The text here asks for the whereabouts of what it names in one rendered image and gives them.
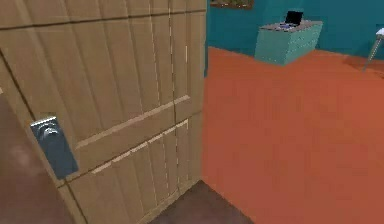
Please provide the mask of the tan wooden room door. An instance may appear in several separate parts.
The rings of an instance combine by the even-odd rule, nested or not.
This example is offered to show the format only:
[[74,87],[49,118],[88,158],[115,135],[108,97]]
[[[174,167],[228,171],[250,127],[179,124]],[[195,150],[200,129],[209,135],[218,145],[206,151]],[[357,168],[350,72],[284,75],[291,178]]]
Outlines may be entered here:
[[[0,0],[0,92],[74,224],[149,224],[201,178],[207,0]],[[58,180],[30,124],[56,116]]]

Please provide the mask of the black laptop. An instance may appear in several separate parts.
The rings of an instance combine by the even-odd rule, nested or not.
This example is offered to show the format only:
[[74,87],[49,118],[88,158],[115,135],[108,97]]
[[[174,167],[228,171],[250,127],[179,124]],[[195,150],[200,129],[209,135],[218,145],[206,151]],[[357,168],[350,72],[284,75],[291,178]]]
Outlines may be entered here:
[[294,28],[300,25],[303,17],[302,11],[288,11],[285,21],[280,23],[279,26],[281,28]]

